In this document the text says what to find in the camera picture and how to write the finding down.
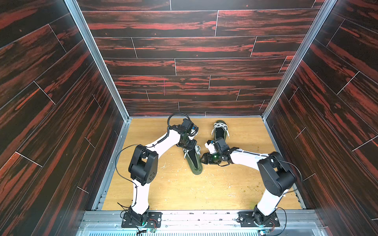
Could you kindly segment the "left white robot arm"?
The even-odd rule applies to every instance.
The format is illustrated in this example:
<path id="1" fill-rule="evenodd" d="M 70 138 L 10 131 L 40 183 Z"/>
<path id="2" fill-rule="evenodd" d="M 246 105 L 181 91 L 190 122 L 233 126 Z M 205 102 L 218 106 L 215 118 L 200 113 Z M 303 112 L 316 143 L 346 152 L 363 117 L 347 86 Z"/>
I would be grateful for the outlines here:
<path id="1" fill-rule="evenodd" d="M 149 189 L 150 183 L 158 173 L 159 158 L 173 146 L 178 146 L 184 151 L 184 158 L 195 175 L 202 173 L 200 163 L 200 147 L 194 139 L 198 133 L 197 126 L 185 128 L 183 125 L 174 125 L 167 129 L 167 132 L 158 140 L 147 146 L 137 145 L 129 172 L 132 182 L 135 184 L 132 205 L 129 208 L 131 215 L 140 220 L 149 211 Z"/>

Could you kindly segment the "green shoe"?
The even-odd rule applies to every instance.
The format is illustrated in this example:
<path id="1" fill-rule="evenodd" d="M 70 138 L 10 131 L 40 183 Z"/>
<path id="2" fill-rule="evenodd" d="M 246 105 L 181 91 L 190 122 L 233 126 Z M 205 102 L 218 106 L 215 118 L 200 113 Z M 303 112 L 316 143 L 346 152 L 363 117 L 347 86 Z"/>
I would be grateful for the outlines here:
<path id="1" fill-rule="evenodd" d="M 227 124 L 222 120 L 216 121 L 213 125 L 212 136 L 214 141 L 219 138 L 223 138 L 224 140 L 226 140 L 227 137 L 229 138 L 230 135 Z"/>
<path id="2" fill-rule="evenodd" d="M 183 149 L 184 151 L 184 158 L 187 160 L 189 167 L 194 175 L 200 175 L 203 171 L 202 163 L 201 163 L 201 156 L 200 151 L 201 148 L 199 145 L 196 145 L 193 149 Z"/>

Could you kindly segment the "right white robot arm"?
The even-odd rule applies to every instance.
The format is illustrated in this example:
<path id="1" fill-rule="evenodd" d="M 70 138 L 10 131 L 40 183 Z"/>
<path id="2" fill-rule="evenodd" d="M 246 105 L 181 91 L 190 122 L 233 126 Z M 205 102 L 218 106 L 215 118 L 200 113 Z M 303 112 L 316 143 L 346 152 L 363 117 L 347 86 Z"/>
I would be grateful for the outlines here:
<path id="1" fill-rule="evenodd" d="M 245 151 L 238 147 L 217 148 L 216 144 L 212 143 L 206 144 L 205 147 L 209 152 L 201 158 L 204 164 L 220 165 L 221 162 L 227 162 L 228 165 L 239 164 L 260 172 L 265 192 L 254 208 L 255 222 L 259 225 L 264 224 L 273 216 L 283 196 L 296 182 L 296 176 L 278 152 L 262 154 Z"/>

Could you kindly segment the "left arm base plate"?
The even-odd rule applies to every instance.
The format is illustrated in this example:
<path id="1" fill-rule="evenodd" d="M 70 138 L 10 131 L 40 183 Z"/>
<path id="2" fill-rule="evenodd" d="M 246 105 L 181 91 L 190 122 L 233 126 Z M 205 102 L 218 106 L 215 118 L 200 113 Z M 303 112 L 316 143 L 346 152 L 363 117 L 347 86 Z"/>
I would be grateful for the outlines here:
<path id="1" fill-rule="evenodd" d="M 160 228 L 162 213 L 147 211 L 144 214 L 126 211 L 122 217 L 122 228 Z"/>

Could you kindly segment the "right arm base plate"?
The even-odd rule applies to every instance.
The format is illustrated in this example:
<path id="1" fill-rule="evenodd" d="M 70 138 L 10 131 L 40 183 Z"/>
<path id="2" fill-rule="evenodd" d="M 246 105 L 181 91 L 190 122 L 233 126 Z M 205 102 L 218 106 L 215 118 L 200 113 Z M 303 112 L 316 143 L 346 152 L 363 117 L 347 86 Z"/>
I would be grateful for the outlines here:
<path id="1" fill-rule="evenodd" d="M 273 228 L 280 226 L 276 212 L 265 216 L 260 212 L 240 211 L 236 221 L 241 224 L 241 227 Z"/>

